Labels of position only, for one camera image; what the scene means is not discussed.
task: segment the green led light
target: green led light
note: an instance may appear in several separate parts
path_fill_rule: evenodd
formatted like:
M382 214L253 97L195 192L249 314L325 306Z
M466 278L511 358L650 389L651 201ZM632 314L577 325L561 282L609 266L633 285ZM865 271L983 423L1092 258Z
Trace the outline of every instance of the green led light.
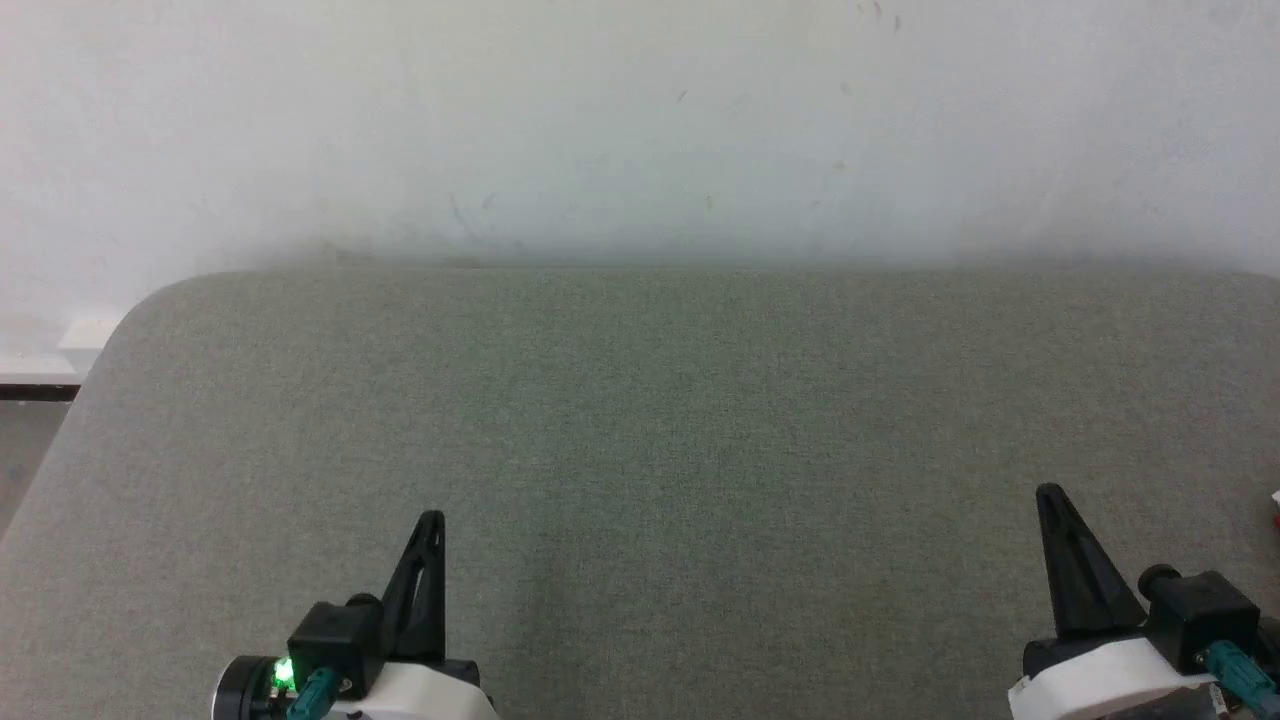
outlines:
M271 676L271 683L278 688L285 688L296 691L293 683L293 661L288 657L282 657L275 661L275 674Z

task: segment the white wall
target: white wall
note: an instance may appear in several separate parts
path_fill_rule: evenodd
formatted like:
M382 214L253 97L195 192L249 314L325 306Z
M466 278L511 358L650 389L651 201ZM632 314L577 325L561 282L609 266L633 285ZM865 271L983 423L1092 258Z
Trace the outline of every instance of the white wall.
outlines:
M1280 274L1271 0L8 0L0 357L293 261Z

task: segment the gray table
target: gray table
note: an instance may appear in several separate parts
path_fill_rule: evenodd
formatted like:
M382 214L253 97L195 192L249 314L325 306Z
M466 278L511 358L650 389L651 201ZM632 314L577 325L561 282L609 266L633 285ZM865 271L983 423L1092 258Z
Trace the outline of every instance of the gray table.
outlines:
M201 717L449 520L507 719L998 717L1033 488L1280 610L1280 286L333 270L120 325L0 544L0 715Z

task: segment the teal cable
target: teal cable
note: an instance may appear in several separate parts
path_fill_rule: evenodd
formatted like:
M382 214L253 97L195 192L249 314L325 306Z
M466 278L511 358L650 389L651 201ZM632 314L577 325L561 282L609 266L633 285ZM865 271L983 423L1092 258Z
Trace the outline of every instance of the teal cable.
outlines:
M1219 684L1235 693L1258 720L1280 720L1280 696L1276 694L1276 684L1235 643L1217 641L1197 659L1202 660L1204 667L1217 678Z
M330 667L321 667L307 678L307 684L298 691L297 700L284 714L285 720L321 720L333 710L338 700L338 674Z

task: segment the round motor cap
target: round motor cap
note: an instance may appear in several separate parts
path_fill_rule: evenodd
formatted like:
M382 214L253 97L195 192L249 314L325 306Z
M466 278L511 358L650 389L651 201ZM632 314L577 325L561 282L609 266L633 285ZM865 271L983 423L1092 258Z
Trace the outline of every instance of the round motor cap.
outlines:
M268 683L278 657L242 655L232 660L218 679L211 720L259 720L255 710L265 710Z

